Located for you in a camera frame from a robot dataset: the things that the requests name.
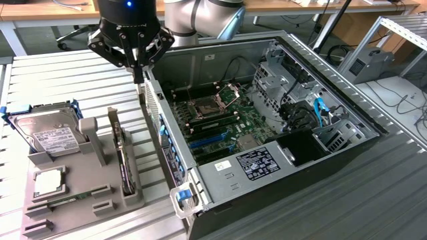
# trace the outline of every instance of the chair wheel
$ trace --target chair wheel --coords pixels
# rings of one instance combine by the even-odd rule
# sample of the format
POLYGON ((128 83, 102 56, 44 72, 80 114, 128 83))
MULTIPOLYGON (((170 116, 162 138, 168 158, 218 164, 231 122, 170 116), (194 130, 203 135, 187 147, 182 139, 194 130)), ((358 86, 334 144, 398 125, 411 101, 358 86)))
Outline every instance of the chair wheel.
POLYGON ((63 42, 58 44, 58 48, 59 48, 60 50, 70 51, 70 48, 67 47, 67 44, 63 43, 63 42))

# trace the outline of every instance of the barcode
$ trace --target barcode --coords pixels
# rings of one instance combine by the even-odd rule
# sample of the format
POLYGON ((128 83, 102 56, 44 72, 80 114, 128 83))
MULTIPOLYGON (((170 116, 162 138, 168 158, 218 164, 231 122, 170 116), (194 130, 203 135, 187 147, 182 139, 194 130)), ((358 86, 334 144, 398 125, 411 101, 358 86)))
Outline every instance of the barcode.
POLYGON ((58 149, 58 148, 60 148, 62 146, 51 146, 51 147, 48 147, 46 150, 52 150, 52 149, 58 149))
POLYGON ((64 146, 64 149, 75 149, 78 146, 76 145, 72 145, 72 146, 64 146))

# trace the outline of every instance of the hard drive label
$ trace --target hard drive label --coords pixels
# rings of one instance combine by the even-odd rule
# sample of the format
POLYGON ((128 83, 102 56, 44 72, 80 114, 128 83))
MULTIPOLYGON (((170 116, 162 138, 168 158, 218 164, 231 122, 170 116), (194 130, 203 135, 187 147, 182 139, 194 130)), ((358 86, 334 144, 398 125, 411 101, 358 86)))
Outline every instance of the hard drive label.
POLYGON ((48 154, 75 149, 79 143, 70 127, 34 133, 42 147, 48 154))
POLYGON ((255 181, 256 179, 280 170, 280 167, 266 147, 262 147, 238 156, 236 159, 247 178, 251 181, 255 181))

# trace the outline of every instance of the black cylinder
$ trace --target black cylinder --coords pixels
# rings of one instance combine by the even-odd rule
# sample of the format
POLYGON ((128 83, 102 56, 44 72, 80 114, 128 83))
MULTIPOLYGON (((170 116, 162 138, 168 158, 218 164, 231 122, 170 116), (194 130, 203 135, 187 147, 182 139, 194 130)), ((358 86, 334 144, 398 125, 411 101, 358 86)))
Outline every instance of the black cylinder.
POLYGON ((147 24, 156 18, 156 0, 98 0, 99 14, 123 26, 147 24))

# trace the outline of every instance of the wooden desk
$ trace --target wooden desk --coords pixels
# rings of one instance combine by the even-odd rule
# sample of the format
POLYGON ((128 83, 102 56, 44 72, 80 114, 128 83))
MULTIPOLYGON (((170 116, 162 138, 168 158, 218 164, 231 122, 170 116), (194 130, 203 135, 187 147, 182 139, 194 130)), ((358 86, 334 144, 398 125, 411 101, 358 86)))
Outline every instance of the wooden desk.
MULTIPOLYGON (((84 0, 64 0, 66 3, 80 3, 84 0)), ((414 9, 418 5, 413 0, 405 0, 406 8, 414 9)), ((340 8, 343 7, 344 0, 340 3, 331 4, 327 7, 326 13, 336 16, 340 8)), ((320 4, 311 4, 308 7, 302 7, 296 3, 288 0, 244 0, 246 16, 259 19, 260 16, 280 16, 280 15, 314 15, 322 14, 324 7, 320 4)), ((92 2, 87 6, 82 6, 83 11, 59 6, 51 0, 30 0, 28 4, 23 5, 4 5, 0 17, 0 30, 6 36, 6 39, 11 45, 11 48, 16 56, 26 56, 27 51, 20 41, 20 36, 16 32, 16 28, 28 27, 52 27, 52 26, 70 26, 70 25, 88 25, 98 24, 100 21, 99 12, 95 11, 92 2)), ((394 11, 395 6, 373 6, 363 0, 352 0, 347 13, 363 13, 363 12, 385 12, 394 11)), ((156 0, 156 10, 159 19, 164 19, 166 7, 163 0, 156 0)), ((324 33, 331 27, 332 17, 324 24, 318 42, 323 39, 324 33)))

